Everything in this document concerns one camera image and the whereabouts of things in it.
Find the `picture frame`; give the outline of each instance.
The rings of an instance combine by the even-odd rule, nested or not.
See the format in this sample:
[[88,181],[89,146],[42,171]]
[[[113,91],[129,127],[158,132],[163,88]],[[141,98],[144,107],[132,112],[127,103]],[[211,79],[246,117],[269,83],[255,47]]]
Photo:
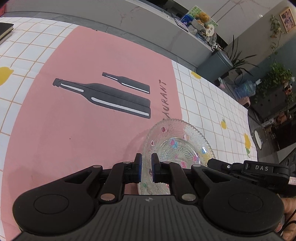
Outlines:
[[296,28],[296,23],[293,18],[292,11],[289,7],[286,8],[282,13],[280,13],[280,17],[287,33]]

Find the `gray trash bin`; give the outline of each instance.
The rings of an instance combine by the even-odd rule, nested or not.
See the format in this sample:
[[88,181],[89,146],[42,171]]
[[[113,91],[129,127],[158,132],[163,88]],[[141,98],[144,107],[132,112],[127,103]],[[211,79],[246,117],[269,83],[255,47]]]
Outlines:
[[223,51],[218,51],[196,68],[196,73],[213,83],[233,67]]

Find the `tablecloth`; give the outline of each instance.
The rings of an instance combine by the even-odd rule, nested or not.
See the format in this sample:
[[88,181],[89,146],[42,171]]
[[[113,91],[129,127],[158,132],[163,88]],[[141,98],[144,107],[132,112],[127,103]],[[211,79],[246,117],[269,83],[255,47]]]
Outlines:
[[[0,21],[15,28],[0,46],[2,241],[19,233],[12,204],[21,193],[94,164],[111,168],[132,161],[149,129],[164,118],[194,125],[217,159],[257,160],[247,109],[184,66],[75,24],[36,18]],[[112,81],[103,72],[144,83],[150,93]],[[95,105],[77,90],[54,86],[56,78],[133,94],[149,102],[151,113]]]

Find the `glass plate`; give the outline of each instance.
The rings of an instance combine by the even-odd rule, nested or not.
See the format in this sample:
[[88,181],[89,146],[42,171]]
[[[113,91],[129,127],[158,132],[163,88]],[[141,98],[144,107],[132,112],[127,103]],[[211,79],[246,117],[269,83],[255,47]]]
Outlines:
[[193,164],[207,165],[215,155],[204,136],[192,125],[182,120],[166,119],[154,125],[146,137],[142,156],[142,182],[140,195],[170,194],[167,184],[152,182],[151,154],[157,153],[159,161],[172,161],[182,168]]

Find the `black notebook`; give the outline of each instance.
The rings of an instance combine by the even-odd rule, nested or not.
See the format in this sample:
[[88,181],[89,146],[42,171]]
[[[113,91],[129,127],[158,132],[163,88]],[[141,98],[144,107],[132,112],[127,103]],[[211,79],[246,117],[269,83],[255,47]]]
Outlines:
[[12,23],[0,23],[0,39],[13,30]]

